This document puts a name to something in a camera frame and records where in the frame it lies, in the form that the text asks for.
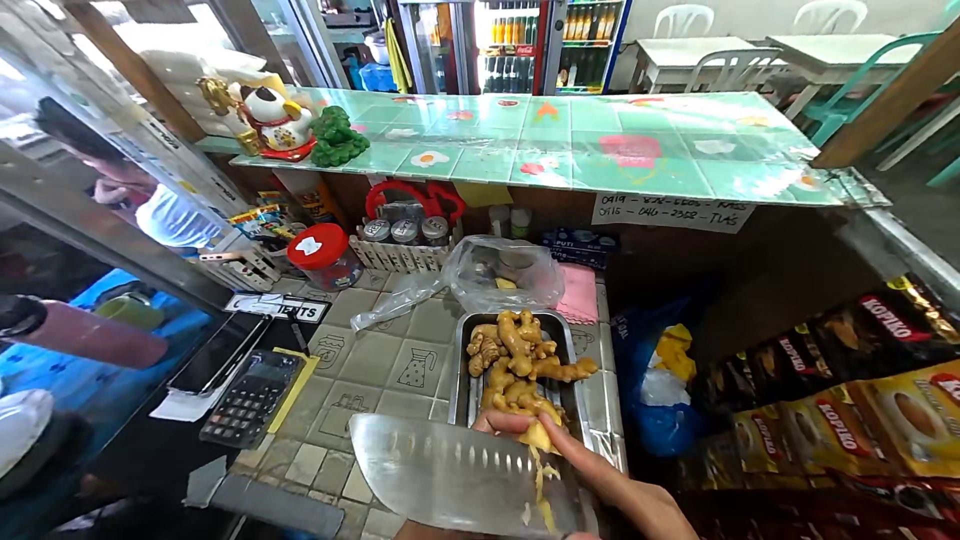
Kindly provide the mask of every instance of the red lid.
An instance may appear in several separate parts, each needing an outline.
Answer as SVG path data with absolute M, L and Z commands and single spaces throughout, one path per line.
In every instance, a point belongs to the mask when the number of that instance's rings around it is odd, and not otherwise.
M 337 261 L 348 247 L 347 234 L 335 223 L 321 223 L 297 234 L 287 258 L 300 270 L 317 270 Z

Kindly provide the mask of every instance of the stainless steel tray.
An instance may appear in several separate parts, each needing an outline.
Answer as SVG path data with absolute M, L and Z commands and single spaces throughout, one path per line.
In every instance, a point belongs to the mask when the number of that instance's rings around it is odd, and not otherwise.
M 453 355 L 453 377 L 450 391 L 450 412 L 448 424 L 457 426 L 472 426 L 473 421 L 480 413 L 480 398 L 486 386 L 487 374 L 482 378 L 472 377 L 467 369 L 470 356 L 467 354 L 467 344 L 470 342 L 470 333 L 477 325 L 496 324 L 496 313 L 468 313 L 460 317 L 457 322 L 457 335 L 454 343 L 457 353 Z M 570 326 L 560 313 L 544 309 L 534 311 L 534 316 L 540 319 L 540 328 L 549 338 L 557 342 L 557 356 L 563 365 L 576 363 L 573 353 L 573 337 L 570 335 Z M 562 382 L 559 380 L 538 379 L 537 386 L 540 393 L 552 401 L 554 405 L 564 408 L 569 419 L 567 427 L 570 433 L 593 450 L 593 440 L 589 436 L 587 424 L 587 400 L 581 381 Z

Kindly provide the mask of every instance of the knife blade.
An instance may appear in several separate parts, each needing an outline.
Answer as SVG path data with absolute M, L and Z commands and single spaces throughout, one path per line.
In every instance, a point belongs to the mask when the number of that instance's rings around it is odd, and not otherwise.
M 522 538 L 554 538 L 536 506 L 537 467 L 527 445 L 428 420 L 354 414 L 350 438 L 374 495 L 393 512 L 437 528 Z M 552 454 L 544 466 L 564 473 Z M 576 489 L 544 479 L 557 533 L 577 529 Z M 529 525 L 522 515 L 530 504 Z

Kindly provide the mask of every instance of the white shirt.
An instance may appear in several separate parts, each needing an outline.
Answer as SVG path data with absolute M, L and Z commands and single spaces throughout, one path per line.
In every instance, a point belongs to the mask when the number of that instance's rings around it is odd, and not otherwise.
M 136 209 L 136 224 L 150 238 L 172 248 L 202 248 L 221 233 L 220 226 L 158 184 L 154 195 Z

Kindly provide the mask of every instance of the pink towel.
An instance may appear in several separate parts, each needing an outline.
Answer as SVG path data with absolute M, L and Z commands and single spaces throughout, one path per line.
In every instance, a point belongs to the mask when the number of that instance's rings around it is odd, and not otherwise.
M 597 322 L 597 287 L 593 269 L 580 264 L 560 263 L 564 273 L 564 297 L 557 311 L 566 322 L 592 325 Z

